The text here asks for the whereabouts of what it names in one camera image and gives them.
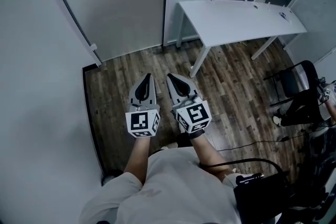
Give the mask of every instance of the white table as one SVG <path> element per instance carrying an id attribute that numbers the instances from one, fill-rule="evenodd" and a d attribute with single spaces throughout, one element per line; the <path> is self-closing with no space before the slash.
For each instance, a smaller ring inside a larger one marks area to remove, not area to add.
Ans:
<path id="1" fill-rule="evenodd" d="M 179 2 L 183 17 L 176 46 L 181 46 L 186 18 L 195 28 L 203 43 L 201 53 L 190 72 L 193 78 L 211 47 L 223 44 L 270 37 L 251 57 L 256 59 L 281 35 L 307 32 L 300 20 L 288 7 L 266 3 L 233 0 L 196 0 Z"/>

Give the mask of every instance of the white table leg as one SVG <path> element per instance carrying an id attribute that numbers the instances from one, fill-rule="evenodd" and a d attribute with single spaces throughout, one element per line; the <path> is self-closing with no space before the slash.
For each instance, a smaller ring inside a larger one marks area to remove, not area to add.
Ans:
<path id="1" fill-rule="evenodd" d="M 199 55 L 196 59 L 196 63 L 194 64 L 194 67 L 190 72 L 189 76 L 191 78 L 193 78 L 196 75 L 196 73 L 200 69 L 200 67 L 201 67 L 201 65 L 202 65 L 202 63 L 203 63 L 203 61 L 204 61 L 204 59 L 205 59 L 205 57 L 206 57 L 206 55 L 208 54 L 209 51 L 210 51 L 210 47 L 205 47 L 203 45 L 203 48 L 202 48 L 201 52 L 199 53 Z"/>
<path id="2" fill-rule="evenodd" d="M 277 38 L 278 36 L 273 36 L 268 39 L 268 41 L 263 44 L 260 49 L 257 50 L 255 54 L 252 55 L 251 59 L 255 60 L 266 48 Z"/>
<path id="3" fill-rule="evenodd" d="M 181 42 L 182 42 L 182 37 L 183 37 L 183 30 L 184 30 L 184 25 L 185 25 L 185 14 L 182 11 L 182 16 L 179 24 L 179 31 L 178 31 L 178 36 L 177 36 L 177 41 L 176 41 L 176 47 L 180 48 L 181 47 Z"/>

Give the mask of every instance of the white marker cube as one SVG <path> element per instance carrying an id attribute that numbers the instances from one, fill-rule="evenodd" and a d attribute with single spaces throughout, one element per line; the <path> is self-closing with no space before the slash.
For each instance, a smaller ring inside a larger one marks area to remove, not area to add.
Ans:
<path id="1" fill-rule="evenodd" d="M 126 113 L 127 131 L 134 137 L 155 136 L 159 122 L 156 109 Z"/>
<path id="2" fill-rule="evenodd" d="M 188 133 L 206 128 L 211 119 L 207 101 L 194 103 L 176 110 L 176 120 Z"/>

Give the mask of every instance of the forearm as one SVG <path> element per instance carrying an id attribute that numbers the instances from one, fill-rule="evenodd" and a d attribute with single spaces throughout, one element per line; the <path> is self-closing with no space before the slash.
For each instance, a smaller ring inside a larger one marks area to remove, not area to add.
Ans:
<path id="1" fill-rule="evenodd" d="M 210 144 L 204 134 L 197 138 L 191 139 L 191 143 L 196 151 L 196 154 L 201 164 L 211 166 L 225 162 L 225 159 Z M 224 179 L 225 175 L 232 173 L 232 170 L 228 165 L 208 168 L 206 169 L 206 171 L 210 174 L 215 175 L 221 181 Z"/>
<path id="2" fill-rule="evenodd" d="M 330 101 L 325 102 L 325 105 L 327 106 L 328 112 L 332 119 L 336 121 L 336 108 L 332 105 Z"/>
<path id="3" fill-rule="evenodd" d="M 150 137 L 137 138 L 124 173 L 136 176 L 142 184 L 146 181 Z"/>

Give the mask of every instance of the chair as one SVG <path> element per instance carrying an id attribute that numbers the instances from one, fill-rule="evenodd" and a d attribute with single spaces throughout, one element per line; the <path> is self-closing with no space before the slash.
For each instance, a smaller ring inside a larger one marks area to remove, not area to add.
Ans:
<path id="1" fill-rule="evenodd" d="M 317 91 L 317 87 L 319 85 L 319 80 L 318 80 L 318 76 L 316 73 L 316 69 L 315 66 L 312 62 L 310 61 L 302 61 L 292 67 L 289 67 L 285 70 L 282 70 L 278 73 L 273 74 L 272 76 L 266 77 L 264 78 L 264 80 L 268 80 L 272 78 L 275 90 L 277 92 L 277 97 L 278 97 L 278 102 L 271 104 L 270 106 L 275 106 L 275 105 L 279 105 L 279 104 L 284 104 L 287 103 L 291 100 L 294 99 L 294 96 L 300 92 L 299 90 L 299 86 L 298 83 L 295 79 L 295 74 L 292 71 L 294 67 L 301 65 L 304 72 L 306 73 L 307 76 L 307 80 L 308 80 L 308 85 L 309 85 L 309 89 L 314 89 Z M 279 99 L 279 94 L 278 94 L 278 90 L 277 90 L 277 86 L 274 80 L 274 77 L 278 76 L 283 88 L 283 92 L 285 93 L 285 96 L 287 97 L 287 99 L 280 101 Z"/>

